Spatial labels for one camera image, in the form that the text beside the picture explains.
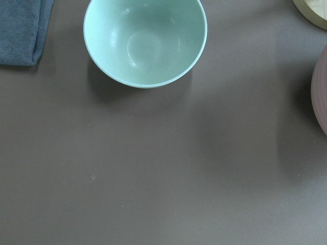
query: wooden rim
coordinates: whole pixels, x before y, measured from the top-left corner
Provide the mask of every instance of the wooden rim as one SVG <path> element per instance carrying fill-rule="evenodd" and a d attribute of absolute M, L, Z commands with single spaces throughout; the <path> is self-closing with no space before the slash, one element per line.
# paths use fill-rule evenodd
<path fill-rule="evenodd" d="M 327 20 L 314 12 L 305 0 L 293 0 L 293 3 L 308 21 L 327 31 Z"/>

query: bowl rim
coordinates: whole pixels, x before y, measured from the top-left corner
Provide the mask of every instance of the bowl rim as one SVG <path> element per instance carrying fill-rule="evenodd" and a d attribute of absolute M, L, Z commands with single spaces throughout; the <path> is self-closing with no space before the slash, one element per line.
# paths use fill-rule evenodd
<path fill-rule="evenodd" d="M 201 13 L 202 13 L 202 17 L 203 17 L 203 21 L 204 21 L 204 35 L 203 35 L 203 40 L 202 40 L 202 46 L 201 46 L 201 49 L 197 55 L 197 57 L 194 59 L 194 61 L 190 64 L 190 66 L 188 68 L 186 68 L 183 72 L 181 72 L 179 75 L 175 76 L 174 78 L 171 78 L 167 81 L 164 81 L 164 82 L 161 82 L 161 83 L 153 83 L 153 84 L 138 84 L 138 83 L 131 83 L 131 82 L 127 82 L 127 81 L 124 81 L 123 79 L 120 79 L 118 77 L 115 77 L 113 76 L 111 73 L 105 71 L 104 68 L 101 67 L 101 65 L 96 61 L 96 59 L 93 57 L 91 51 L 90 51 L 90 48 L 88 46 L 88 43 L 87 43 L 87 40 L 86 40 L 86 35 L 85 35 L 85 22 L 86 22 L 86 18 L 87 18 L 87 14 L 89 12 L 89 9 L 90 9 L 90 6 L 92 5 L 92 3 L 94 1 L 97 1 L 97 0 L 91 0 L 91 2 L 89 3 L 89 5 L 87 6 L 87 9 L 86 9 L 86 12 L 85 12 L 85 15 L 84 15 L 84 22 L 83 22 L 83 37 L 84 37 L 84 42 L 85 42 L 85 45 L 86 45 L 86 49 L 89 53 L 89 55 L 91 56 L 93 62 L 97 65 L 97 67 L 103 72 L 105 73 L 107 76 L 111 77 L 112 79 L 116 80 L 117 82 L 120 82 L 122 84 L 125 84 L 127 86 L 131 86 L 131 87 L 135 87 L 135 88 L 157 88 L 157 87 L 161 87 L 161 86 L 164 86 L 164 85 L 167 85 L 167 84 L 170 84 L 176 80 L 178 80 L 179 78 L 181 78 L 182 76 L 184 76 L 186 73 L 188 73 L 192 68 L 193 66 L 198 62 L 198 60 L 200 59 L 202 53 L 203 53 L 203 50 L 204 50 L 204 47 L 205 47 L 205 44 L 206 44 L 206 40 L 207 40 L 207 34 L 208 34 L 208 24 L 207 24 L 207 19 L 206 19 L 206 14 L 205 14 L 205 10 L 204 10 L 204 7 L 201 3 L 200 0 L 195 0 L 200 9 L 201 9 Z"/>

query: beige round object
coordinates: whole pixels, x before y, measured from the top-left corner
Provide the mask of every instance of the beige round object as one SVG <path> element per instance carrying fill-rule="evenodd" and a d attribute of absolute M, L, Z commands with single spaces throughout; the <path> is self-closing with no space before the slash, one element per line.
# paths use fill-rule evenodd
<path fill-rule="evenodd" d="M 327 30 L 327 0 L 293 0 L 293 2 L 308 21 Z"/>

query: gray surface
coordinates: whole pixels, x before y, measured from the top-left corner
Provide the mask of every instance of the gray surface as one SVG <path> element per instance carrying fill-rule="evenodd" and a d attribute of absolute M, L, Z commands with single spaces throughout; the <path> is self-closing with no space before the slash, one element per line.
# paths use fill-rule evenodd
<path fill-rule="evenodd" d="M 87 4 L 56 0 L 39 65 L 0 68 L 0 244 L 325 245 L 327 32 L 290 0 L 203 0 L 199 62 L 140 90 L 90 61 Z"/>

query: blue cloth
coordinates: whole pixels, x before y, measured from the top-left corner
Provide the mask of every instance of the blue cloth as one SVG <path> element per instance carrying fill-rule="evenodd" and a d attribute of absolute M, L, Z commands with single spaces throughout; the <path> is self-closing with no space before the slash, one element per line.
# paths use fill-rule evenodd
<path fill-rule="evenodd" d="M 54 0 L 0 0 L 0 64 L 32 66 L 44 49 Z"/>

